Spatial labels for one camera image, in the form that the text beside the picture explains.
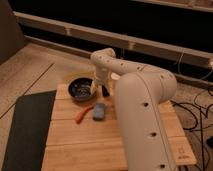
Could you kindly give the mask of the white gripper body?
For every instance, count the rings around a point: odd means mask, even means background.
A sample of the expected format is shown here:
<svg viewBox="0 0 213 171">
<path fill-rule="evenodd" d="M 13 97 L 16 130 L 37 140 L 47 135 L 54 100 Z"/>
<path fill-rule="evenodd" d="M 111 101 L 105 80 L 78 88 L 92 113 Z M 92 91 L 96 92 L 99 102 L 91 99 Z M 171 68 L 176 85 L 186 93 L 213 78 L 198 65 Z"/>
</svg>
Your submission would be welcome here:
<svg viewBox="0 0 213 171">
<path fill-rule="evenodd" d="M 101 88 L 102 88 L 102 86 L 106 87 L 107 79 L 108 79 L 107 73 L 96 71 L 94 73 L 93 81 L 92 81 L 92 84 L 90 87 L 90 92 L 92 94 L 94 94 L 98 90 L 99 87 L 101 87 Z"/>
</svg>

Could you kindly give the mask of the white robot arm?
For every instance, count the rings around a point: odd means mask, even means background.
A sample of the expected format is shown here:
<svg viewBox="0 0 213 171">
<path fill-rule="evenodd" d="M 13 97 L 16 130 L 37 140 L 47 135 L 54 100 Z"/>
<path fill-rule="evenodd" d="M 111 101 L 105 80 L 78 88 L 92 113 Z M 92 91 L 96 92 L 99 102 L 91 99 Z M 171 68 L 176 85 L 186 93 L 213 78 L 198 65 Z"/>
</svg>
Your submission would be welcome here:
<svg viewBox="0 0 213 171">
<path fill-rule="evenodd" d="M 168 70 L 118 59 L 111 48 L 95 51 L 93 85 L 106 85 L 111 73 L 115 82 L 114 106 L 128 171 L 177 171 L 159 105 L 174 95 L 175 76 Z"/>
</svg>

